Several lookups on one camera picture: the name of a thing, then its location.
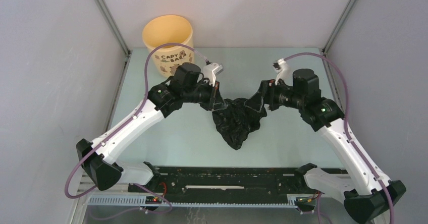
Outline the black trash bag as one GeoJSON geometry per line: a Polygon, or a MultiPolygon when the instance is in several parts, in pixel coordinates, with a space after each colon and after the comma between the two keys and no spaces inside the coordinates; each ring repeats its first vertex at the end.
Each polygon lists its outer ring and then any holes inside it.
{"type": "Polygon", "coordinates": [[[267,116],[266,109],[255,111],[244,103],[246,98],[226,99],[227,108],[212,112],[216,130],[234,150],[239,150],[248,135],[260,129],[260,120],[267,116]]]}

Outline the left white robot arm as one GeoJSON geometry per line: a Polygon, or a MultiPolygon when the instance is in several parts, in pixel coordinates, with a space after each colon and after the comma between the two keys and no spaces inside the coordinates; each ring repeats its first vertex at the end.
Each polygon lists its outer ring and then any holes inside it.
{"type": "Polygon", "coordinates": [[[148,162],[118,162],[122,152],[142,133],[179,110],[184,103],[196,103],[206,111],[225,109],[217,75],[223,66],[208,63],[203,68],[184,63],[173,76],[153,86],[141,103],[118,124],[101,136],[80,140],[77,152],[82,168],[100,191],[117,183],[140,184],[147,192],[159,187],[156,169],[148,162]]]}

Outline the yellow capybara trash bin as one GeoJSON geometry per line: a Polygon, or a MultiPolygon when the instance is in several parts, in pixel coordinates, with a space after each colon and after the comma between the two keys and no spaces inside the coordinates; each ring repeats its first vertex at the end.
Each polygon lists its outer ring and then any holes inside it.
{"type": "MultiPolygon", "coordinates": [[[[166,43],[180,43],[193,47],[193,28],[190,22],[178,15],[164,15],[151,20],[142,31],[142,40],[148,51],[166,43]]],[[[152,56],[159,73],[164,77],[175,74],[183,63],[194,63],[195,54],[182,46],[168,45],[152,56]]]]}

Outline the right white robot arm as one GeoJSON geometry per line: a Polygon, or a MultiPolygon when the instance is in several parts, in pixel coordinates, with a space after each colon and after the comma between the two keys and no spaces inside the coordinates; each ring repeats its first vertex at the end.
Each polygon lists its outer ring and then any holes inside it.
{"type": "Polygon", "coordinates": [[[404,184],[391,180],[369,157],[342,110],[322,97],[313,70],[299,69],[292,77],[290,86],[282,80],[262,81],[246,107],[258,112],[264,107],[297,109],[303,121],[326,139],[349,175],[348,180],[341,179],[308,163],[297,169],[294,188],[301,193],[318,190],[341,202],[357,223],[392,223],[393,207],[406,192],[404,184]]]}

